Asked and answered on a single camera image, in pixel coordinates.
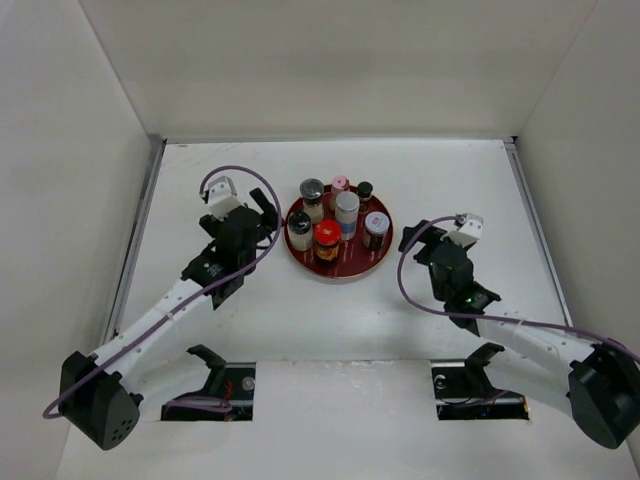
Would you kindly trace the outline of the black knob cap salt bottle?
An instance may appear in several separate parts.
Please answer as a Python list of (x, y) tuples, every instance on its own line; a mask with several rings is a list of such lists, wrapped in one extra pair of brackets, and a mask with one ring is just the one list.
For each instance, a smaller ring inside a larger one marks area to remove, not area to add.
[(287, 220), (291, 247), (296, 251), (307, 251), (313, 245), (313, 224), (310, 216), (301, 209), (293, 211)]

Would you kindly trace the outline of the clear cap salt grinder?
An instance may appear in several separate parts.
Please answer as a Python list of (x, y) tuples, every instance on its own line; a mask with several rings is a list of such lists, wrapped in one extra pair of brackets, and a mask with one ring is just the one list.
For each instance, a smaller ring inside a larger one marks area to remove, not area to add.
[(307, 178), (299, 186), (303, 203), (303, 211), (310, 217), (311, 223), (316, 225), (324, 218), (324, 185), (316, 178)]

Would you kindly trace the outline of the white blue lid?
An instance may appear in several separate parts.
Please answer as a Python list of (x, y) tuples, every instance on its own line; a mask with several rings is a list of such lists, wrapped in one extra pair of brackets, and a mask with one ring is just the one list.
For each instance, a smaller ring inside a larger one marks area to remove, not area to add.
[(389, 228), (390, 219), (385, 213), (379, 211), (369, 213), (364, 220), (364, 246), (373, 251), (381, 249)]

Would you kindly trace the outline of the red lid chili sauce jar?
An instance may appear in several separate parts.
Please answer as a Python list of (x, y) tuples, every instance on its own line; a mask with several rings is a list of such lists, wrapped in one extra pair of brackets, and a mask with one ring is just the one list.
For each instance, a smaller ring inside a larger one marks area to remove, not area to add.
[(322, 220), (313, 229), (313, 250), (317, 261), (333, 264), (338, 260), (341, 227), (335, 220)]

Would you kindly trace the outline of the pink lid spice jar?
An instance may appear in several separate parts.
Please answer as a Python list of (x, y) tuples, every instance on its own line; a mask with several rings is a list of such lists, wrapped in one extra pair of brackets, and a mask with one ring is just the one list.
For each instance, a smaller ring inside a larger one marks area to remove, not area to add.
[(335, 211), (336, 198), (339, 194), (350, 189), (349, 179), (344, 175), (335, 176), (330, 187), (329, 208)]

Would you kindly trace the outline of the tall silver lid jar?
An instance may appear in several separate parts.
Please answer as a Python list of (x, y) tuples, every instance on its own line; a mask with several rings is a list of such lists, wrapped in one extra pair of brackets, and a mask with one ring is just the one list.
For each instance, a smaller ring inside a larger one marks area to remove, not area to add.
[(341, 240), (352, 239), (356, 232), (360, 199), (356, 193), (343, 191), (335, 199), (335, 219), (341, 229)]

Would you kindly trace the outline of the small black cap spice bottle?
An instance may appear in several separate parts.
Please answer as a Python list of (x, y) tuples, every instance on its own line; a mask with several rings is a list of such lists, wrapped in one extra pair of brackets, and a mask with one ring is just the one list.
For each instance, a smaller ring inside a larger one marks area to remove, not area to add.
[(359, 214), (365, 215), (373, 196), (373, 185), (368, 181), (362, 181), (357, 185), (356, 193), (359, 198)]

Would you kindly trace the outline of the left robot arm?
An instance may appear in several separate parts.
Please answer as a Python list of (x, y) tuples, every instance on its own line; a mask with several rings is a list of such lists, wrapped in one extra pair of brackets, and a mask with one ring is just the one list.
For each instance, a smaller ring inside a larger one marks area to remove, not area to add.
[(283, 226), (273, 189), (255, 188), (252, 209), (218, 182), (202, 197), (210, 210), (200, 224), (210, 243), (181, 272), (171, 289), (126, 331), (89, 355), (74, 352), (61, 366), (60, 392), (46, 417), (60, 415), (99, 449), (119, 446), (141, 416), (161, 410), (222, 415), (226, 362), (197, 338), (200, 306), (219, 308), (266, 257)]

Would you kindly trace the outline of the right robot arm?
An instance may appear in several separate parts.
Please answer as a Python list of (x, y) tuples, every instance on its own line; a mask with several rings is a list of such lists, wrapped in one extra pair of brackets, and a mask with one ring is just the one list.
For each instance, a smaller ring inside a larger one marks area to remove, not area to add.
[(500, 391), (536, 399), (573, 419), (593, 442), (618, 448), (639, 426), (639, 356), (620, 342), (561, 324), (487, 314), (500, 296), (478, 283), (468, 251), (480, 239), (481, 218), (422, 220), (402, 231), (398, 248), (429, 272), (437, 314), (483, 340), (465, 360), (464, 384), (488, 401)]

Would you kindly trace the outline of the red round tray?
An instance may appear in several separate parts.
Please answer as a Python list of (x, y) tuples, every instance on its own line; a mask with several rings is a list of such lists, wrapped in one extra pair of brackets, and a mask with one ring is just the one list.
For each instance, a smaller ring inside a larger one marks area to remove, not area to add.
[(321, 277), (349, 279), (361, 276), (381, 264), (390, 251), (394, 234), (391, 214), (376, 195), (373, 195), (369, 200), (367, 214), (372, 212), (384, 213), (390, 220), (389, 228), (384, 234), (382, 246), (378, 250), (371, 250), (364, 244), (365, 215), (359, 216), (354, 237), (340, 244), (338, 257), (335, 261), (324, 262), (317, 260), (313, 247), (306, 251), (296, 250), (291, 243), (288, 228), (285, 228), (284, 238), (287, 249), (297, 264)]

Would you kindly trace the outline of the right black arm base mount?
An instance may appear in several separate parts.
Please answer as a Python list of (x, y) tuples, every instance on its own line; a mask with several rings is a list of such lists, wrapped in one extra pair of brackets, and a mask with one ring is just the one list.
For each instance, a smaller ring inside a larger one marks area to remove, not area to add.
[(523, 395), (496, 389), (485, 368), (505, 348), (479, 347), (465, 359), (431, 363), (436, 415), (440, 421), (529, 420)]

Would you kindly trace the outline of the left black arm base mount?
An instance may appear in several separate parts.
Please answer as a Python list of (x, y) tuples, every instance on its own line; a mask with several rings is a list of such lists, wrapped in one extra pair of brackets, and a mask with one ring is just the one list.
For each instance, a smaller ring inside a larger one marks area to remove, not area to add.
[(208, 347), (197, 345), (187, 352), (208, 368), (207, 378), (196, 390), (180, 394), (161, 408), (164, 422), (252, 421), (256, 389), (255, 363), (228, 363)]

